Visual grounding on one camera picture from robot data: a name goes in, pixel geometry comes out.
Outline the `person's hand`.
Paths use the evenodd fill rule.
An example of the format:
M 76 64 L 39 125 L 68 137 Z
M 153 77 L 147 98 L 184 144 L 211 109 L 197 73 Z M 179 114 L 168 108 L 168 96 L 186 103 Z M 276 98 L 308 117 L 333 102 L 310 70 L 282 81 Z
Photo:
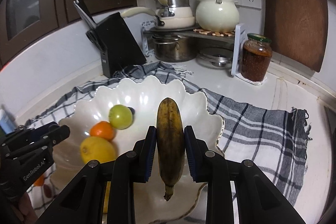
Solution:
M 28 193 L 21 197 L 14 211 L 21 223 L 34 224 L 38 220 Z

